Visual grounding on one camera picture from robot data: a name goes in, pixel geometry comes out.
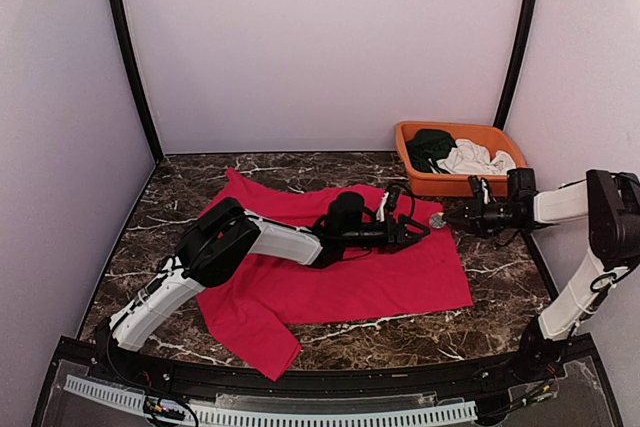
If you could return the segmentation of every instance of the dark green cloth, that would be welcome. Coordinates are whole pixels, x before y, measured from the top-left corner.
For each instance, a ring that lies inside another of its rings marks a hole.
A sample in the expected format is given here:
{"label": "dark green cloth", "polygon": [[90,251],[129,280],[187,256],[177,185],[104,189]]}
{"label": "dark green cloth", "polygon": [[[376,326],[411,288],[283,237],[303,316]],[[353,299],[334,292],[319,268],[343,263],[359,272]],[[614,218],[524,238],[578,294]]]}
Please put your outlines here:
{"label": "dark green cloth", "polygon": [[436,129],[421,129],[413,140],[407,142],[409,160],[414,169],[428,174],[448,174],[438,167],[438,160],[446,159],[456,147],[449,132]]}

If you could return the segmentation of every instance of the orange basket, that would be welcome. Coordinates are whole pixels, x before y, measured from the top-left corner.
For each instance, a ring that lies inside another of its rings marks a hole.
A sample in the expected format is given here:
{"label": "orange basket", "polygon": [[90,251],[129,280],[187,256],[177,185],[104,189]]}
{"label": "orange basket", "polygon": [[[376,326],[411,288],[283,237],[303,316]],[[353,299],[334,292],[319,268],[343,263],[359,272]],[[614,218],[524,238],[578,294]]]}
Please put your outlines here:
{"label": "orange basket", "polygon": [[[411,191],[415,195],[430,197],[471,197],[468,175],[427,174],[413,168],[409,160],[406,143],[412,140],[421,129],[438,129],[449,132],[454,139],[469,139],[483,145],[493,158],[498,150],[508,153],[517,167],[527,167],[524,156],[518,146],[500,129],[485,125],[439,124],[435,122],[400,122],[396,126],[396,150],[404,162],[409,175]],[[496,197],[507,196],[506,175],[482,175],[493,189]]]}

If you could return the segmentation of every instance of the red cloth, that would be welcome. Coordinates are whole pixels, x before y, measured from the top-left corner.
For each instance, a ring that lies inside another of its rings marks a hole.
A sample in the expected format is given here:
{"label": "red cloth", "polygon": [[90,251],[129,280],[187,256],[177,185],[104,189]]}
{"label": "red cloth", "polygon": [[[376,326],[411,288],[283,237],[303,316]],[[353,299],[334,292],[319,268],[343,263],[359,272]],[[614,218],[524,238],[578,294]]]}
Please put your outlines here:
{"label": "red cloth", "polygon": [[[229,184],[209,208],[234,197],[247,210],[283,223],[310,226],[339,193],[361,194],[376,209],[382,191],[358,185],[308,194],[275,192],[227,172]],[[397,212],[409,212],[401,196]],[[442,207],[417,201],[414,218],[427,223]],[[345,256],[360,255],[347,250]],[[300,353],[285,324],[347,322],[399,314],[420,314],[472,305],[467,277],[448,229],[432,231],[419,244],[396,254],[376,252],[314,270],[262,255],[245,258],[226,284],[198,296],[211,335],[231,352],[276,380]]]}

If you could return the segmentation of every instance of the marble surface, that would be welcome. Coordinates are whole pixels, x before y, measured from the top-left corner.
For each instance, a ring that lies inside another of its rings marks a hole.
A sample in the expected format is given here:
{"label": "marble surface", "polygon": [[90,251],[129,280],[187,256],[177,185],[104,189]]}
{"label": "marble surface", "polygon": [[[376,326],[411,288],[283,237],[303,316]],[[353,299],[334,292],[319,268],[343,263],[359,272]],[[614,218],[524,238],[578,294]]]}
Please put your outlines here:
{"label": "marble surface", "polygon": [[[171,156],[157,168],[116,248],[81,338],[124,306],[154,275],[186,224],[226,184],[225,171],[270,188],[308,192],[358,183],[385,187],[405,180],[391,152],[206,154]],[[439,199],[446,204],[453,200]],[[344,370],[409,367],[513,351],[529,318],[549,303],[537,268],[520,238],[496,250],[489,240],[454,232],[474,306],[430,315],[366,322],[292,325],[302,345],[292,369]],[[246,364],[207,331],[195,299],[150,337],[143,353],[190,362]]]}

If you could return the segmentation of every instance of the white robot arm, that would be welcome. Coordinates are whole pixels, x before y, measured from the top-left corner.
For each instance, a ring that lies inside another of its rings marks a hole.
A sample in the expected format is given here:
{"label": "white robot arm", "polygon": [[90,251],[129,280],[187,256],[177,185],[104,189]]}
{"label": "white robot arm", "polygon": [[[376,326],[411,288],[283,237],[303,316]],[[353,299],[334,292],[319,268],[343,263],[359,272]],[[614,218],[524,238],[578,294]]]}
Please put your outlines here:
{"label": "white robot arm", "polygon": [[553,344],[570,337],[640,263],[640,182],[633,174],[590,170],[583,181],[538,193],[533,170],[514,169],[508,174],[508,197],[500,201],[493,198],[486,180],[471,177],[469,182],[474,200],[432,219],[432,226],[449,223],[489,237],[505,228],[532,231],[589,220],[589,247],[581,265],[521,338],[519,354],[526,362],[519,371],[526,378],[526,364],[543,357],[543,351],[557,356]]}
{"label": "white robot arm", "polygon": [[[152,281],[96,329],[96,343],[138,351],[153,331],[182,304],[207,288],[227,282],[250,254],[288,259],[322,269],[341,260],[347,248],[393,253],[429,234],[411,216],[393,216],[400,189],[391,185],[378,208],[366,208],[355,192],[340,194],[313,227],[295,227],[244,210],[226,198],[203,214],[182,236]],[[370,217],[369,222],[363,218]]]}

